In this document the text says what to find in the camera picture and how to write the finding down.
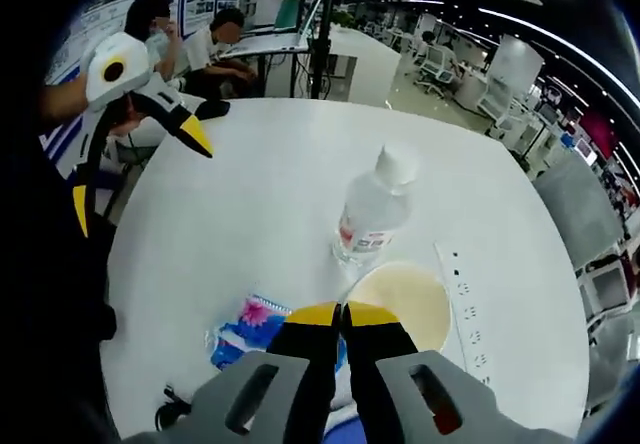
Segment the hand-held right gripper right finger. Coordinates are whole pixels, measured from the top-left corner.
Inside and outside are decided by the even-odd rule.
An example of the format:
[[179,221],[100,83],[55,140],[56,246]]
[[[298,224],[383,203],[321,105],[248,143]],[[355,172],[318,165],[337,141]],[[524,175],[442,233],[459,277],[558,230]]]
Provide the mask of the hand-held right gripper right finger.
[[493,391],[437,351],[417,350],[390,311],[356,301],[342,314],[351,393],[370,443],[566,443],[503,414]]

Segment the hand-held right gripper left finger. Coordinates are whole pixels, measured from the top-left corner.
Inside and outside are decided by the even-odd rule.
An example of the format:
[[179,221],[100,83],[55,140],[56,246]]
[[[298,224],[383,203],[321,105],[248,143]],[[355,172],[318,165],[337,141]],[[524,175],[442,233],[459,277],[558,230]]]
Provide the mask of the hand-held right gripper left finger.
[[193,395],[190,412],[126,443],[320,443],[336,390],[341,305],[293,311],[264,352],[251,351]]

